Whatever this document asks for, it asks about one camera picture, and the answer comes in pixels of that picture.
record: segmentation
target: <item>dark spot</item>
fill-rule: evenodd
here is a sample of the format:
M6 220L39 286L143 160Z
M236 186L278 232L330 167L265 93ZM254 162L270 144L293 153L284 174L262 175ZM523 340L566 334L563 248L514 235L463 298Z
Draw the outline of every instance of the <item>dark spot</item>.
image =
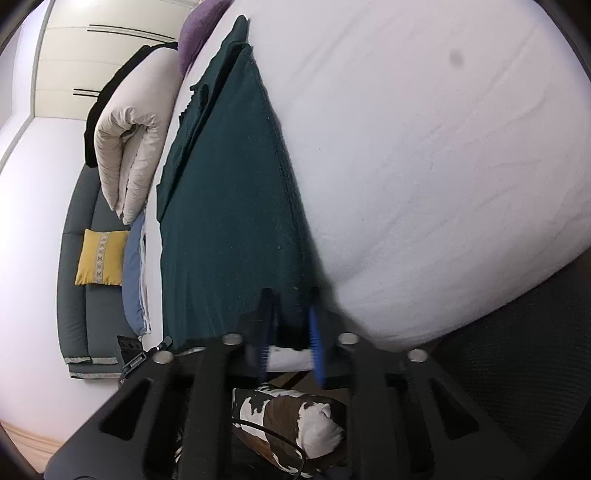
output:
M459 50L452 50L449 53L449 63L455 69L461 69L464 66L464 55Z

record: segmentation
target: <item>cabinet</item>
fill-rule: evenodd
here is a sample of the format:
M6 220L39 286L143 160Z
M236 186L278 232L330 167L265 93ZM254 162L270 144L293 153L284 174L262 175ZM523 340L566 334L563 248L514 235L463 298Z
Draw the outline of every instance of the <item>cabinet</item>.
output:
M143 45L175 41L193 0L56 0L37 68L35 115L86 120Z

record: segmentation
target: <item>mattress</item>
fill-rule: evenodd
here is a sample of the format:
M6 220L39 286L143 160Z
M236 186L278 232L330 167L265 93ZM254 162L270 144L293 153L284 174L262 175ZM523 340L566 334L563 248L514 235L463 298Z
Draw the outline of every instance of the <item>mattress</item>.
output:
M146 346L162 335L155 186L189 87L240 14L324 297L352 330L421 344L591 244L591 84L534 1L235 0L184 79L148 198ZM300 369L309 352L274 362Z

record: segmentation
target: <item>dark green cloth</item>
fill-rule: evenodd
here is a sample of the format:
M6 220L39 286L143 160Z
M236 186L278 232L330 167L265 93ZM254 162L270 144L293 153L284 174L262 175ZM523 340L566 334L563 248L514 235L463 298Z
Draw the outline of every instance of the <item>dark green cloth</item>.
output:
M191 87L157 187L164 334L177 351L234 330L264 287L280 300L274 343L307 346L307 229L247 30L239 17Z

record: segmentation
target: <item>yellow cushion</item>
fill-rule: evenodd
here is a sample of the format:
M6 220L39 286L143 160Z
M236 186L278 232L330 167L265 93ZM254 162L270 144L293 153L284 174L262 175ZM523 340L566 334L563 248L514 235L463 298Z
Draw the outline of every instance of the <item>yellow cushion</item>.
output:
M129 232L84 230L84 244L78 262L76 285L99 283L121 285L123 251Z

